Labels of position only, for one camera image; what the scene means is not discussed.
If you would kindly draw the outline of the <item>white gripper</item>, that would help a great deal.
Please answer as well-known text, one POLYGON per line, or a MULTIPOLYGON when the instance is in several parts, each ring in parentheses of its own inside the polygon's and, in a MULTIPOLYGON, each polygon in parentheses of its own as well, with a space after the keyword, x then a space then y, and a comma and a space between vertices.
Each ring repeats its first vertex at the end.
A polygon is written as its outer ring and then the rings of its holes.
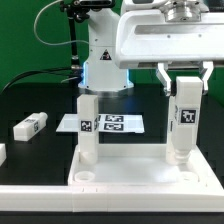
POLYGON ((201 20, 166 22, 159 10, 130 11, 117 27, 115 63, 122 69, 150 68, 157 64, 156 77, 166 96, 176 94, 176 82, 168 75, 167 63, 201 62, 203 94, 213 62, 224 65, 224 13, 203 13, 201 20))

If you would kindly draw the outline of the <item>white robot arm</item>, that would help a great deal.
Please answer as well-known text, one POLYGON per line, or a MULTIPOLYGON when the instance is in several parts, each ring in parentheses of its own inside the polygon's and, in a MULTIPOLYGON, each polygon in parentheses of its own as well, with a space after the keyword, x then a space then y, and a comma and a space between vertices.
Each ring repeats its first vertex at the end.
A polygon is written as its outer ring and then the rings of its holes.
POLYGON ((207 81, 216 65, 224 66, 224 10, 204 0, 81 0, 88 9, 89 56, 85 88, 120 91, 132 86, 130 69, 156 70, 167 95, 170 69, 200 70, 207 81))

